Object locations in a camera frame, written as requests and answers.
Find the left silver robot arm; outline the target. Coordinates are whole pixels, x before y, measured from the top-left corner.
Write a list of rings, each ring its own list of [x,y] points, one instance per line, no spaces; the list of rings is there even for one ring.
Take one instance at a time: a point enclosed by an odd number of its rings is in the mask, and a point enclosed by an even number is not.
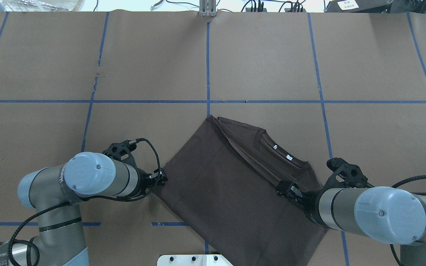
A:
[[[0,242],[0,266],[87,266],[80,205],[92,199],[137,201],[166,181],[162,168],[146,173],[126,151],[78,153],[63,165],[27,174],[17,195],[36,214]]]

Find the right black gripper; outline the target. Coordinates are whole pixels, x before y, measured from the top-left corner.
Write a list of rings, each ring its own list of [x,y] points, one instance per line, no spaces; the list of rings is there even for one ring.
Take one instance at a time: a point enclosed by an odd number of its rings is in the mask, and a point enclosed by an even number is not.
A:
[[[277,195],[284,198],[292,198],[292,200],[302,207],[305,216],[311,222],[316,221],[316,199],[318,191],[301,192],[295,183],[291,181],[280,181],[275,188]]]

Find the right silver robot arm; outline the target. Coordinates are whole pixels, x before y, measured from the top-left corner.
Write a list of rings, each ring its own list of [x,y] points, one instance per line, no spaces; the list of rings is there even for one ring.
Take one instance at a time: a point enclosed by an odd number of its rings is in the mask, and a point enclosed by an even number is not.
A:
[[[302,192],[291,181],[279,182],[276,191],[301,207],[311,222],[398,245],[398,265],[426,266],[426,195],[385,186]]]

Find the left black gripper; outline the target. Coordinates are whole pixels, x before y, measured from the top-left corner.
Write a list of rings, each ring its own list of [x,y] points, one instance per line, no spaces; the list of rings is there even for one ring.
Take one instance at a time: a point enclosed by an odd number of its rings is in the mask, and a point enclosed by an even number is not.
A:
[[[163,168],[158,168],[154,170],[153,174],[147,173],[140,168],[138,170],[140,174],[140,191],[137,196],[147,195],[147,193],[149,193],[152,189],[156,188],[157,186],[164,186],[168,181],[168,178]]]

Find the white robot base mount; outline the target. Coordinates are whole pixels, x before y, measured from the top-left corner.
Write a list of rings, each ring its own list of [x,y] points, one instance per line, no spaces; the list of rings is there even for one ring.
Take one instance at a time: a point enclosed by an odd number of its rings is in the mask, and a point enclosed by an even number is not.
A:
[[[219,254],[162,255],[157,266],[232,266],[232,263]]]

